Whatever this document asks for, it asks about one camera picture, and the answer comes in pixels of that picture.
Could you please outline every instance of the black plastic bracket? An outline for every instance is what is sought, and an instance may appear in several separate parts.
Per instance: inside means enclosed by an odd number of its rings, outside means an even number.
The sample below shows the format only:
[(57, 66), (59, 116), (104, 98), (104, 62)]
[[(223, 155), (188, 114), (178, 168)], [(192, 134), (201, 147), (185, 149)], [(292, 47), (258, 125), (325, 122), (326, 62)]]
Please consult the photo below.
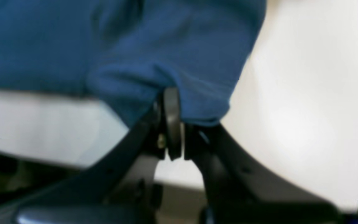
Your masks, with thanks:
[[(181, 156), (179, 94), (166, 89), (107, 156), (78, 176), (10, 207), (14, 224), (156, 223), (162, 190), (155, 168)], [(222, 125), (185, 125), (185, 159), (200, 169), (208, 207), (200, 223), (339, 223), (331, 203), (283, 180), (242, 149)]]

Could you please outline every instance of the white surface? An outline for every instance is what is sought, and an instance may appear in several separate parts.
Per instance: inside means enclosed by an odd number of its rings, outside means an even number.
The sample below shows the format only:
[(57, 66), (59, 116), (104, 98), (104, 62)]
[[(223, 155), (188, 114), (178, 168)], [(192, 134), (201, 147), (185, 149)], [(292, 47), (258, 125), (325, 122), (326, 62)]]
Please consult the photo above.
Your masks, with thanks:
[[(0, 92), (0, 150), (89, 165), (126, 133), (98, 102)], [(223, 120), (265, 166), (343, 210), (358, 207), (358, 0), (271, 0)], [(156, 178), (202, 187), (196, 167)]]

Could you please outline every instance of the blue cloth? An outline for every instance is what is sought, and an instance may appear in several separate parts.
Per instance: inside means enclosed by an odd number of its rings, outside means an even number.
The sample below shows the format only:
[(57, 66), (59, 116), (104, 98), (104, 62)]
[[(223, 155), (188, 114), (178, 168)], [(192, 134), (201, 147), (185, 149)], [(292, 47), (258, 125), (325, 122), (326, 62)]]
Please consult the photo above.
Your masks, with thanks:
[(0, 88), (94, 96), (128, 126), (177, 86), (211, 126), (262, 26), (265, 0), (0, 0)]

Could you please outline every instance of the blue fabric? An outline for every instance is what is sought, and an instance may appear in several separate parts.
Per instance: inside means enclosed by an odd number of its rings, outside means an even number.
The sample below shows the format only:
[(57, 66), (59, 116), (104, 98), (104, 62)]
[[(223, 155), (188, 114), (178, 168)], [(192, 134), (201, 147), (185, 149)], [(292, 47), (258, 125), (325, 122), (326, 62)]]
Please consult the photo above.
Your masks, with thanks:
[(95, 96), (132, 126), (177, 86), (211, 126), (262, 26), (265, 0), (0, 0), (0, 88)]

